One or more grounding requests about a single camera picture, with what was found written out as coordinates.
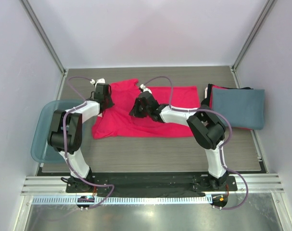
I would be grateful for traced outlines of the pink t shirt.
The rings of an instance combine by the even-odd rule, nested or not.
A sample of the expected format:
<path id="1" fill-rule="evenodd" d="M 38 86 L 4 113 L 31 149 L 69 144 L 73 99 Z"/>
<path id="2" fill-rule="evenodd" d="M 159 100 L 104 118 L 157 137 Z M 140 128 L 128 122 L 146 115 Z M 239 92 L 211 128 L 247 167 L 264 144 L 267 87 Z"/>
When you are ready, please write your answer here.
<path id="1" fill-rule="evenodd" d="M 114 106 L 106 109 L 102 116 L 96 118 L 92 127 L 94 139 L 108 137 L 137 138 L 184 138 L 193 137 L 189 127 L 174 123 L 154 122 L 149 117 L 136 118 L 129 115 L 135 99 L 141 93 L 137 78 L 110 84 Z M 159 103 L 168 103 L 171 87 L 150 87 L 154 98 Z M 197 108 L 200 106 L 196 86 L 174 87 L 172 106 Z"/>

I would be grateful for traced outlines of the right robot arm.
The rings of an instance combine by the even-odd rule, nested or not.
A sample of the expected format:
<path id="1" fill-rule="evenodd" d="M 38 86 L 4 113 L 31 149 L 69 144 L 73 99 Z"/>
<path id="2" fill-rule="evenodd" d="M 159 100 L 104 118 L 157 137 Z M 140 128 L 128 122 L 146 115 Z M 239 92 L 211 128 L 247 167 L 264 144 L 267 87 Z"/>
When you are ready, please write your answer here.
<path id="1" fill-rule="evenodd" d="M 223 144 L 226 126 L 208 106 L 200 108 L 177 108 L 159 104 L 153 94 L 142 92 L 135 99 L 130 116 L 149 117 L 160 123 L 173 123 L 190 128 L 197 143 L 204 148 L 208 161 L 208 184 L 213 190 L 226 185 L 228 168 L 225 163 Z"/>

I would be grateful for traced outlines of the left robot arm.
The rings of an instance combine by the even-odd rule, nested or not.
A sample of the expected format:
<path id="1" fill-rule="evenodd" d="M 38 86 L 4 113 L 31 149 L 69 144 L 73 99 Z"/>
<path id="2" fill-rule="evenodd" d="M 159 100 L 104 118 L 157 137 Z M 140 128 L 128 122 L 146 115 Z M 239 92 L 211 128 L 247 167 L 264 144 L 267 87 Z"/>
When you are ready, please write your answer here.
<path id="1" fill-rule="evenodd" d="M 69 192 L 90 192 L 96 186 L 92 170 L 86 163 L 81 151 L 83 124 L 111 108 L 111 86 L 105 79 L 91 80 L 95 91 L 82 104 L 67 110 L 54 111 L 47 138 L 48 145 L 58 152 L 70 169 L 70 177 L 62 178 Z"/>

